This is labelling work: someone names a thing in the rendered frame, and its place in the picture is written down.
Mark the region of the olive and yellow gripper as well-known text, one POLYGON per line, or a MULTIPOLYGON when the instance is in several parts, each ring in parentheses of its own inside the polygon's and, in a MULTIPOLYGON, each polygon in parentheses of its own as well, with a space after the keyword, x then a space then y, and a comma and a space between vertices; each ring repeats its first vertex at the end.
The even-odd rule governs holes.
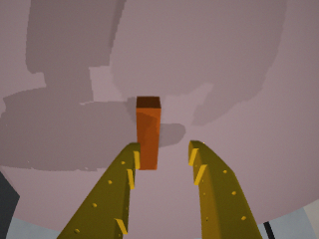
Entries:
MULTIPOLYGON (((129 143, 114 159, 57 239, 123 239, 130 191, 140 169, 141 144, 129 143)), ((202 239, 262 239, 232 169, 207 145, 191 140, 188 165, 198 185, 202 239)))

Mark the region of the orange rod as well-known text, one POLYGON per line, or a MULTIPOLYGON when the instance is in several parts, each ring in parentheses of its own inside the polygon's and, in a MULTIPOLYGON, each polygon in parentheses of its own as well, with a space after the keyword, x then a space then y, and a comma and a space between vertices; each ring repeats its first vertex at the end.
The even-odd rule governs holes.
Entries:
POLYGON ((139 170, 157 170, 160 138, 160 97, 137 97, 137 138, 141 144, 139 170))

